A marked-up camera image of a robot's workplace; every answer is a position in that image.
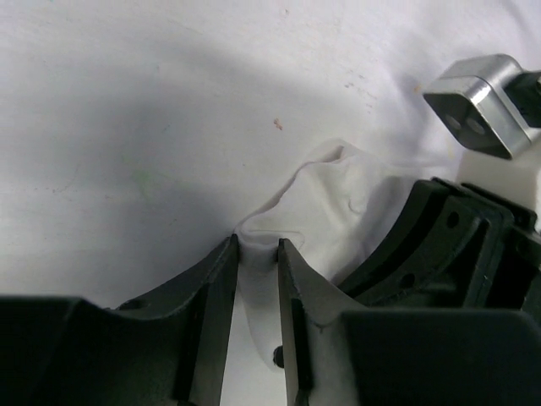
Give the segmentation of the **white sock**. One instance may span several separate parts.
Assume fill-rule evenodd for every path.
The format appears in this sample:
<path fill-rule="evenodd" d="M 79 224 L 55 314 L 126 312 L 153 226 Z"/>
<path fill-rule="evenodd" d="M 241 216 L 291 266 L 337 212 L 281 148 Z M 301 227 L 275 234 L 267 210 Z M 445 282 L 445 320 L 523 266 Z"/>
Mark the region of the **white sock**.
<path fill-rule="evenodd" d="M 281 346 L 277 248 L 289 239 L 339 283 L 389 233 L 415 181 L 446 172 L 434 158 L 386 162 L 346 142 L 321 146 L 258 211 L 242 220 L 238 284 L 260 358 L 273 371 Z"/>

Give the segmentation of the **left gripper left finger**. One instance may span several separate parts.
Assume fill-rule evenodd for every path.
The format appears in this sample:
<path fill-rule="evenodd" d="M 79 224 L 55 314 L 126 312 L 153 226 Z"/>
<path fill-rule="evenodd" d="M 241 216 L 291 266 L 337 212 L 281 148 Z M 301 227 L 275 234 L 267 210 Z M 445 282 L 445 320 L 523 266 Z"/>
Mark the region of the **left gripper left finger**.
<path fill-rule="evenodd" d="M 117 310 L 179 325 L 172 396 L 179 402 L 219 402 L 238 278 L 233 234 L 203 260 Z"/>

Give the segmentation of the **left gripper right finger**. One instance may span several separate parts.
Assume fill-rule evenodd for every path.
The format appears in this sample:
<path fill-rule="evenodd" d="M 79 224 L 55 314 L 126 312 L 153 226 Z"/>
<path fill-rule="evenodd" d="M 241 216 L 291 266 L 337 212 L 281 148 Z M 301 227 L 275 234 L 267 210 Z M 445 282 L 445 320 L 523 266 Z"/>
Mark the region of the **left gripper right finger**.
<path fill-rule="evenodd" d="M 342 313 L 359 305 L 316 272 L 288 239 L 277 250 L 289 402 L 357 402 Z"/>

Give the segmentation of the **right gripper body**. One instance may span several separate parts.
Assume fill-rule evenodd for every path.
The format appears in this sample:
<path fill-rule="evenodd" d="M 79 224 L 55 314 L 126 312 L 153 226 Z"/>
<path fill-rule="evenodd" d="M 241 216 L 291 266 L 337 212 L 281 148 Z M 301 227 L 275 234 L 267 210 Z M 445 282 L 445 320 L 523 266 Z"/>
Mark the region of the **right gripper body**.
<path fill-rule="evenodd" d="M 339 289 L 368 307 L 540 311 L 534 211 L 473 184 L 419 180 L 394 226 Z"/>

